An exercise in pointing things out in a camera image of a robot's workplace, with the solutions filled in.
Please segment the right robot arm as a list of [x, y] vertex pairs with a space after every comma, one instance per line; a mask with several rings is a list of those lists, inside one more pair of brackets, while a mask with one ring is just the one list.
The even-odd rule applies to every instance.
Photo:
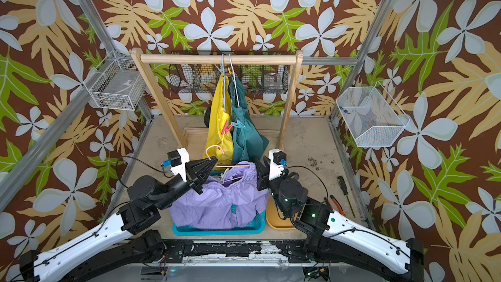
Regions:
[[308, 259], [321, 263], [343, 262], [386, 281], [423, 281], [424, 248], [416, 239], [385, 236], [348, 219], [329, 204], [308, 196], [299, 175], [265, 157], [254, 162], [258, 190], [271, 194], [276, 209], [306, 234]]

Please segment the black handled screwdriver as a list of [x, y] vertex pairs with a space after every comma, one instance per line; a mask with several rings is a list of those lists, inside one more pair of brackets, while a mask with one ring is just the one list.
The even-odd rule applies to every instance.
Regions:
[[355, 217], [356, 214], [354, 212], [354, 209], [353, 209], [353, 206], [352, 206], [352, 203], [350, 201], [350, 197], [349, 197], [349, 194], [348, 194], [348, 187], [347, 187], [347, 184], [346, 182], [344, 181], [344, 178], [342, 176], [338, 176], [337, 177], [337, 181], [339, 183], [339, 187], [341, 188], [341, 191], [343, 192], [343, 195], [346, 197], [347, 201], [348, 201], [348, 205], [350, 207], [350, 211], [352, 213], [352, 215]]

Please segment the yellow shorts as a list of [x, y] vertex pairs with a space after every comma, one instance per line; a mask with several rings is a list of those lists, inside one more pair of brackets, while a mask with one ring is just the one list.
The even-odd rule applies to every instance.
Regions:
[[231, 97], [228, 100], [230, 104], [230, 112], [224, 111], [223, 99], [223, 76], [220, 75], [213, 102], [211, 104], [210, 126], [208, 128], [205, 158], [217, 158], [218, 165], [227, 166], [232, 164], [234, 154], [234, 144], [231, 131], [222, 135], [221, 131], [227, 120], [232, 122]]

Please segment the wooden clothes rack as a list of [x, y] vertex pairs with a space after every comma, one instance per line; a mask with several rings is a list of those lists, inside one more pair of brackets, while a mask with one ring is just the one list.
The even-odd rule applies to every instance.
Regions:
[[166, 98], [161, 90], [156, 78], [151, 69], [152, 64], [167, 64], [167, 65], [217, 65], [223, 64], [225, 61], [234, 65], [289, 65], [291, 70], [291, 81], [288, 87], [288, 97], [284, 108], [281, 129], [279, 131], [277, 147], [284, 148], [285, 134], [290, 119], [290, 111], [296, 92], [297, 82], [303, 65], [304, 53], [300, 50], [293, 56], [246, 56], [231, 54], [217, 55], [176, 55], [176, 54], [145, 54], [140, 48], [133, 48], [130, 55], [137, 66], [146, 86], [150, 89], [153, 98], [156, 100], [163, 118], [166, 120], [174, 135], [178, 145], [182, 148], [188, 146], [185, 136], [181, 132], [179, 125], [168, 107]]

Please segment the black tool case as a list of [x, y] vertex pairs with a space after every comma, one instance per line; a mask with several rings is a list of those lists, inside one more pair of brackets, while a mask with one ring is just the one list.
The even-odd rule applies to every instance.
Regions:
[[204, 125], [206, 127], [210, 126], [211, 108], [208, 107], [204, 112]]

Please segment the yellow plastic tray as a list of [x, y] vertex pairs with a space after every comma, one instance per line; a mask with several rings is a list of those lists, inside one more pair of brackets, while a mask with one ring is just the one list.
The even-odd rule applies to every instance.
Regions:
[[266, 221], [267, 224], [278, 231], [288, 231], [288, 230], [294, 230], [295, 227], [293, 226], [292, 222], [290, 220], [285, 220], [284, 216], [282, 213], [277, 209], [275, 206], [275, 202], [273, 201], [272, 198], [270, 198], [267, 208], [266, 208]]

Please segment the blue clothespin on green shorts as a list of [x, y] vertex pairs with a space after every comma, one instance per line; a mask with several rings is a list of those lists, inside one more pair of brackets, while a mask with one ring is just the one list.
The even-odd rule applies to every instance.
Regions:
[[234, 129], [246, 129], [247, 128], [245, 123], [242, 122], [241, 120], [233, 121], [230, 125], [231, 125], [231, 128], [234, 128]]

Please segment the black mounting rail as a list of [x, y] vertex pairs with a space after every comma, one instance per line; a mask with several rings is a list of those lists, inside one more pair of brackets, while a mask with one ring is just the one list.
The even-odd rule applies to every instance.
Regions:
[[307, 249], [305, 240], [164, 240], [164, 247], [147, 252], [147, 262], [181, 264], [190, 257], [222, 257], [254, 260], [274, 257], [288, 263], [336, 263], [341, 259], [331, 251]]

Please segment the green shorts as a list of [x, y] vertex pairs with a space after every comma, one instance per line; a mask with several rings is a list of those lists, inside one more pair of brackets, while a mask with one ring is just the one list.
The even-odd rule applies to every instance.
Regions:
[[261, 135], [255, 128], [249, 115], [243, 84], [240, 82], [238, 78], [236, 78], [236, 83], [240, 98], [240, 108], [236, 107], [236, 98], [234, 93], [235, 89], [233, 81], [228, 86], [231, 97], [232, 122], [241, 120], [242, 122], [245, 123], [247, 128], [246, 129], [233, 128], [233, 134], [232, 134], [233, 144], [234, 144], [234, 154], [232, 159], [233, 165], [236, 165], [242, 161], [253, 162], [255, 159], [261, 159], [270, 142], [265, 136]]

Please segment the red handled pliers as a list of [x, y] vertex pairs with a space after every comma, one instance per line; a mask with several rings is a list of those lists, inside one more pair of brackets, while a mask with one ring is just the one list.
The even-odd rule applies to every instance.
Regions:
[[332, 202], [334, 210], [338, 211], [342, 216], [346, 215], [344, 213], [344, 210], [343, 210], [341, 204], [339, 203], [339, 201], [333, 195], [330, 195], [329, 200]]

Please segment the black mesh basket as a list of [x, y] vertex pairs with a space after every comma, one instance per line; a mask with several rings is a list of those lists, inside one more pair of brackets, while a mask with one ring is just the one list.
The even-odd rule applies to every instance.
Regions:
[[[247, 94], [288, 91], [288, 65], [233, 65], [236, 78]], [[221, 74], [221, 65], [182, 64], [171, 65], [167, 82], [176, 93], [213, 93]], [[232, 82], [230, 65], [226, 65], [229, 82]]]

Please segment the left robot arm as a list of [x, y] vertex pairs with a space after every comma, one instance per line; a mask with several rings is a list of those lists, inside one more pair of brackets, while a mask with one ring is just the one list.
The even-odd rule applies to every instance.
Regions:
[[166, 246], [150, 227], [160, 219], [160, 211], [184, 194], [202, 193], [217, 159], [192, 161], [174, 151], [168, 162], [173, 177], [167, 183], [152, 176], [138, 178], [127, 189], [129, 202], [100, 225], [58, 248], [22, 255], [20, 272], [12, 280], [89, 281], [131, 263], [160, 259]]

